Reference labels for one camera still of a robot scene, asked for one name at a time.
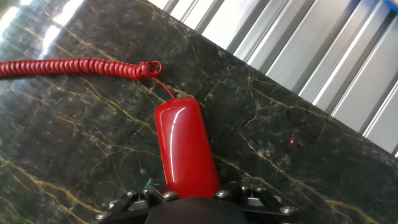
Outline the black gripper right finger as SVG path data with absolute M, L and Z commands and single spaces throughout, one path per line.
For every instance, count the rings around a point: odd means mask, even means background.
M 265 187 L 230 182 L 214 193 L 214 199 L 236 205 L 248 223 L 297 223 L 297 208 L 283 205 Z

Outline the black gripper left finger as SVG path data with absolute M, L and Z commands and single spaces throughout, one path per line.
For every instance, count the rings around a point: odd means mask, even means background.
M 128 191 L 112 201 L 106 211 L 96 214 L 95 224 L 144 224 L 156 206 L 178 199 L 178 193 L 166 185 Z

